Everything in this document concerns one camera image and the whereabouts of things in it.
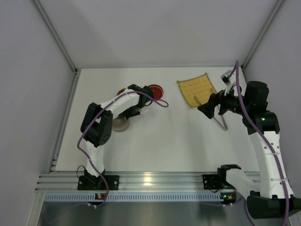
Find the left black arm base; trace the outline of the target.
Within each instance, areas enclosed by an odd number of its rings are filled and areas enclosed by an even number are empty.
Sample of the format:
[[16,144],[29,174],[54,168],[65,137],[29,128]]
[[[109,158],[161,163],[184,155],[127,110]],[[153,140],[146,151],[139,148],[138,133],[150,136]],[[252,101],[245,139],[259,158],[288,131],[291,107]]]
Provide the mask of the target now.
[[[119,189],[119,176],[118,175],[104,175],[104,179],[107,182],[109,190]],[[83,175],[79,177],[77,190],[82,191],[96,191],[106,190],[107,186],[104,180],[99,176]]]

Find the red round lid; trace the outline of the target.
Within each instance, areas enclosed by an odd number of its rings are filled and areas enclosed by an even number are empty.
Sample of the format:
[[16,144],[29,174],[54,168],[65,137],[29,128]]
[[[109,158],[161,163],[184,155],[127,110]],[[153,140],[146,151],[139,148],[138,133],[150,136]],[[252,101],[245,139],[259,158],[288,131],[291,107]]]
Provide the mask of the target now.
[[149,87],[153,91],[154,99],[161,99],[163,97],[164,91],[163,88],[157,84],[151,84]]

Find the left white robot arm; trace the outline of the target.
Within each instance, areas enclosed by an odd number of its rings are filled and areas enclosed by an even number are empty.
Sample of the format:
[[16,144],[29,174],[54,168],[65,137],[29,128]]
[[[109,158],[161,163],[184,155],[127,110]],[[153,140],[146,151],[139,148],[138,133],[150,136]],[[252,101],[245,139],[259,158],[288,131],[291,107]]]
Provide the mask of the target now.
[[128,86],[122,93],[102,104],[91,103],[86,111],[80,131],[78,145],[85,141],[86,149],[81,151],[87,157],[84,175],[79,177],[79,190],[104,190],[104,145],[112,133],[113,120],[119,116],[126,120],[141,114],[145,104],[154,98],[148,86]]

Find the beige-based steel container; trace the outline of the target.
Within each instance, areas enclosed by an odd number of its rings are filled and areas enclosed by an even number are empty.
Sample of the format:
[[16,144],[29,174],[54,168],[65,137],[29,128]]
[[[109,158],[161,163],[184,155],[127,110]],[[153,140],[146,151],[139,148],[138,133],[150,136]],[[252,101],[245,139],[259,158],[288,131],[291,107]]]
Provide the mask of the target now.
[[121,122],[121,123],[113,123],[112,130],[115,132],[123,132],[125,131],[130,125],[129,121]]

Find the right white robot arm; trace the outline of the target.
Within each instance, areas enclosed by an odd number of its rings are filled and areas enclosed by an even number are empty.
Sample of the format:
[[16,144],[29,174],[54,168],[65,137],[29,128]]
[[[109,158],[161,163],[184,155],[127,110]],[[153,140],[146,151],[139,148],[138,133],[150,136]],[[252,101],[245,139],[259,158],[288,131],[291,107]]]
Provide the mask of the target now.
[[212,93],[198,110],[209,119],[214,117],[216,107],[219,107],[220,116],[228,111],[242,116],[255,150],[261,183],[256,185],[236,164],[219,167],[217,182],[238,190],[252,218],[287,219],[300,212],[301,200],[295,197],[285,173],[278,119],[275,113],[267,110],[269,88],[263,82],[251,81],[241,95],[235,93],[234,87],[235,84],[231,84],[225,90]]

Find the beige round lid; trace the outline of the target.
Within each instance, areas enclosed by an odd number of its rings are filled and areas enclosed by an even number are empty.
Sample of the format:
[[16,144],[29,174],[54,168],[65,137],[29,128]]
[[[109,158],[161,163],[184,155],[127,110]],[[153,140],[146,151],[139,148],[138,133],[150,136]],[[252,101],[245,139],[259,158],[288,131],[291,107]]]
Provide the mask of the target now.
[[112,123],[121,123],[121,122],[125,122],[125,121],[129,121],[129,120],[126,120],[124,117],[117,117],[117,118],[115,118],[113,121],[112,121]]

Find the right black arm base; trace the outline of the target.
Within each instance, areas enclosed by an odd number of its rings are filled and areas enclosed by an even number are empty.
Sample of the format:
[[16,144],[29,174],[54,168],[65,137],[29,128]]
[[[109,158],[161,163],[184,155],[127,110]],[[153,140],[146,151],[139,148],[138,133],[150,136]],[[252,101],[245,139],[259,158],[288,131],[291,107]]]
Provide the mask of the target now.
[[210,190],[214,193],[218,192],[222,189],[232,189],[234,190],[234,186],[229,184],[226,181],[225,175],[220,174],[204,174],[202,175],[203,179],[203,187],[205,190]]

